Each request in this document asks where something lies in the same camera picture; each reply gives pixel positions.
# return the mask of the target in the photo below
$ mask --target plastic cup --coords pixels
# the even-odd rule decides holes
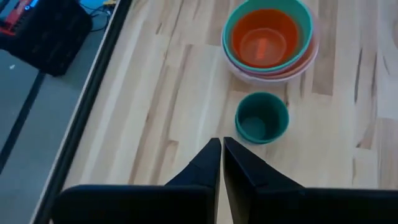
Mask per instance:
[[[289,112],[277,96],[257,92],[246,96],[239,104],[235,126],[239,135],[253,144],[275,141],[289,125]]]

